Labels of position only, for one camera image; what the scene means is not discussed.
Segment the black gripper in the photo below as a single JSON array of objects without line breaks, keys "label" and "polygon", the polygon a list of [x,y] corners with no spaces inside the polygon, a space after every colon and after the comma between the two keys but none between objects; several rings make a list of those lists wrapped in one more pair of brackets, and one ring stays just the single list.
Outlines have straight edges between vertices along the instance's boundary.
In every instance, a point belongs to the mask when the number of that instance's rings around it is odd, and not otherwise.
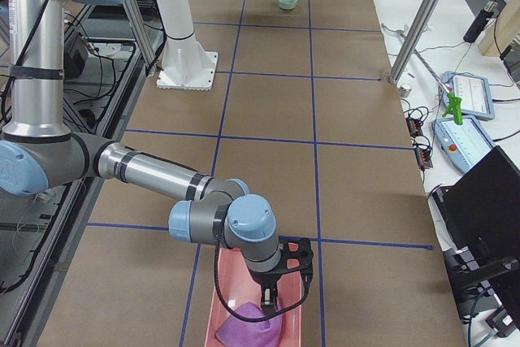
[{"label": "black gripper", "polygon": [[278,272],[256,272],[251,271],[251,277],[260,286],[262,292],[261,306],[265,316],[275,314],[278,310],[278,281],[281,279]]}]

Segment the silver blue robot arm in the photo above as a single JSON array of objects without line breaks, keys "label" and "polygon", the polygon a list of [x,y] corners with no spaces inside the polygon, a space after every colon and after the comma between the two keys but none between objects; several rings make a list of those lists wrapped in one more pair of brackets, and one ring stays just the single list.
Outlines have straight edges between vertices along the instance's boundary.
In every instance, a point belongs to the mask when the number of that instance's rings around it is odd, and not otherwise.
[{"label": "silver blue robot arm", "polygon": [[64,7],[69,1],[9,0],[11,64],[1,112],[1,186],[24,196],[86,177],[115,178],[176,199],[169,229],[176,239],[239,249],[259,285],[264,319],[281,314],[277,283],[284,246],[269,202],[241,180],[218,180],[192,168],[63,122]]}]

